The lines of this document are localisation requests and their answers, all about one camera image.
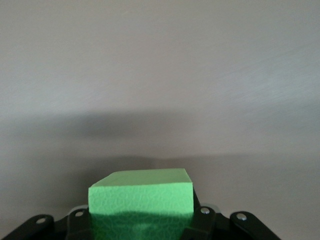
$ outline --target screw head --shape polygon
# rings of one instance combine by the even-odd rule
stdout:
[[[242,220],[242,221],[247,220],[247,216],[244,215],[243,213],[238,213],[238,214],[236,215],[236,218],[239,219],[239,220]]]
[[[209,213],[210,213],[210,210],[209,210],[208,208],[206,208],[206,207],[202,207],[202,208],[201,208],[201,213],[203,213],[203,214],[209,214]]]
[[[39,218],[35,223],[36,224],[43,224],[46,221],[45,217]]]
[[[84,214],[83,211],[77,211],[77,212],[75,213],[75,216],[76,216],[76,217],[81,217],[83,214]]]

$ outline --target bolt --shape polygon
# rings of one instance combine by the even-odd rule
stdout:
[[[42,218],[38,219],[35,223],[36,224],[43,224],[45,221],[46,221],[46,218],[42,217]]]
[[[76,216],[76,217],[81,217],[83,214],[84,214],[83,211],[77,211],[77,212],[75,213],[75,216]]]
[[[206,207],[203,207],[203,208],[201,208],[201,213],[203,213],[203,214],[209,214],[209,213],[210,213],[210,210],[209,210],[208,208],[206,208]]]
[[[244,215],[243,213],[238,213],[238,214],[236,215],[236,217],[237,217],[239,220],[242,220],[242,221],[247,220],[247,216]]]

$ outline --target green foam block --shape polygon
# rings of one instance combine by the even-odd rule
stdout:
[[[178,240],[194,213],[182,168],[114,172],[89,188],[95,240]]]

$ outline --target white wall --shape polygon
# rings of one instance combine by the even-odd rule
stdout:
[[[320,1],[0,1],[0,237],[113,171],[320,235]]]

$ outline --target foam block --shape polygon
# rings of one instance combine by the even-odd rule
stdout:
[[[96,240],[178,240],[193,212],[182,168],[114,172],[89,188]]]

